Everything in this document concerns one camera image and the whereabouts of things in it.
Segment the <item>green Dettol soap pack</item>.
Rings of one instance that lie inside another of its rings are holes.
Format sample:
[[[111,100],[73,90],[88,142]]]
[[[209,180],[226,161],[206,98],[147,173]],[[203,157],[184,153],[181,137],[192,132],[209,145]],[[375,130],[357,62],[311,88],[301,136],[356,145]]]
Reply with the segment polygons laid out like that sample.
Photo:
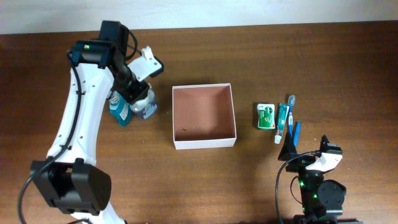
[[[275,129],[275,105],[259,103],[257,105],[258,129]]]

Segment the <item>teal toothpaste tube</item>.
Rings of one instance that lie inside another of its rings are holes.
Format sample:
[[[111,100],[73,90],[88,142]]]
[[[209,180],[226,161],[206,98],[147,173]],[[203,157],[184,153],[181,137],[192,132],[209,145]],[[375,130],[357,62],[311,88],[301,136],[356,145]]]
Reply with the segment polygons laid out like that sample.
[[[277,127],[276,127],[276,133],[274,136],[274,142],[276,144],[279,144],[281,142],[283,133],[284,133],[284,128],[285,128],[285,123],[287,120],[287,115],[289,112],[289,106],[280,103],[279,104],[279,113],[278,113],[278,118],[277,118]]]

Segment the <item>white cardboard box pink inside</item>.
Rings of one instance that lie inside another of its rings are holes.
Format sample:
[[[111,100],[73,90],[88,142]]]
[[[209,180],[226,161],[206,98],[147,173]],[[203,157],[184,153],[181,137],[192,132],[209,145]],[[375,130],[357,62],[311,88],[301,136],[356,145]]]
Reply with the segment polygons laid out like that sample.
[[[172,124],[177,150],[233,147],[237,131],[231,85],[173,86]]]

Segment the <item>blue toothbrush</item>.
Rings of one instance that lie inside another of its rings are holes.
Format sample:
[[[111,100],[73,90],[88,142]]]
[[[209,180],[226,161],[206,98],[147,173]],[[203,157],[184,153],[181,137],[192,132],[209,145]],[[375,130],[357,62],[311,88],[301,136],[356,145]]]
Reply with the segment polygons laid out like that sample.
[[[295,104],[295,95],[290,95],[288,98],[288,106],[289,106],[288,125],[289,125],[289,133],[291,136],[294,135],[294,133],[293,133],[293,126],[294,126],[293,107],[294,107],[294,104]]]

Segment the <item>blue mouthwash bottle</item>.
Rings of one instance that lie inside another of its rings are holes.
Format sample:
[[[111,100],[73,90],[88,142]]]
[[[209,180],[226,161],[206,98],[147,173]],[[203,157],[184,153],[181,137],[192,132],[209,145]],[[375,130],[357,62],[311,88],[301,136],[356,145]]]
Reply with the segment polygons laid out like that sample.
[[[132,111],[129,103],[117,92],[110,91],[107,95],[109,112],[116,118],[120,126],[127,126],[131,120]]]

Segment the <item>purple foam soap pump bottle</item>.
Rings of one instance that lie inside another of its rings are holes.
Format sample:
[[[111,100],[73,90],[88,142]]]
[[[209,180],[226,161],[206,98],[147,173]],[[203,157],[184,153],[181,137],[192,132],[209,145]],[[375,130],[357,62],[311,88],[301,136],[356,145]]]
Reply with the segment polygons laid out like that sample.
[[[157,103],[151,84],[149,84],[147,96],[144,99],[138,100],[134,104],[130,105],[130,109],[139,119],[148,119],[155,113],[157,109]]]

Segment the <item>blue razor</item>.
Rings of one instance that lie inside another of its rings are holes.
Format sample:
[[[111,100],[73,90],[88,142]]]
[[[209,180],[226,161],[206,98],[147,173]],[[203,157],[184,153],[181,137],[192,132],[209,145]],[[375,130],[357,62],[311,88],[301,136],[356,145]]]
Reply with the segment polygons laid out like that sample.
[[[299,141],[299,135],[300,135],[300,129],[301,129],[301,122],[297,121],[294,129],[294,135],[293,135],[293,140],[294,140],[294,146],[297,146],[298,141]]]

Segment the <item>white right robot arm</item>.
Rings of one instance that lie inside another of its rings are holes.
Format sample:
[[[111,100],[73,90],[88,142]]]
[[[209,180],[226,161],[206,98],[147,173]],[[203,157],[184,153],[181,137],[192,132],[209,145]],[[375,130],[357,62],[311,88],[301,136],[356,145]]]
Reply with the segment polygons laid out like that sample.
[[[283,170],[297,173],[300,185],[303,213],[295,215],[292,223],[338,223],[343,214],[346,187],[335,180],[326,180],[324,174],[332,171],[343,158],[343,151],[337,144],[322,136],[320,148],[299,154],[291,134],[285,137],[278,156],[283,162],[275,183],[275,207],[279,222],[283,219],[279,210],[279,179]]]

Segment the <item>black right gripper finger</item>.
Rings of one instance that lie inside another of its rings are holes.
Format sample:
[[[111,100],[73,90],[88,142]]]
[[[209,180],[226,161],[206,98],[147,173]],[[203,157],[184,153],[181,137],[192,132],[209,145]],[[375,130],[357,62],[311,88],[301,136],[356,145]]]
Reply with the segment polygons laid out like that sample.
[[[279,161],[288,161],[298,156],[294,139],[291,134],[286,134],[284,144],[278,156]]]
[[[329,150],[328,144],[329,144],[328,138],[325,135],[323,135],[320,142],[320,151],[327,152]]]

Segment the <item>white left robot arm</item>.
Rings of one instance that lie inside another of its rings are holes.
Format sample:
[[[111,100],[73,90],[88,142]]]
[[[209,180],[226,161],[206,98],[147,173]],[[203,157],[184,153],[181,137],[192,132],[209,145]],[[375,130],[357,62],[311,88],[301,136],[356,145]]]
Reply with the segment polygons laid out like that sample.
[[[132,37],[120,22],[103,21],[96,39],[79,40],[67,52],[71,81],[62,122],[45,160],[30,167],[29,182],[47,204],[76,222],[123,222],[110,202],[111,178],[96,166],[103,107],[109,102],[123,125],[132,114],[148,118],[157,105],[146,77],[164,68],[148,47],[139,58],[128,54]]]

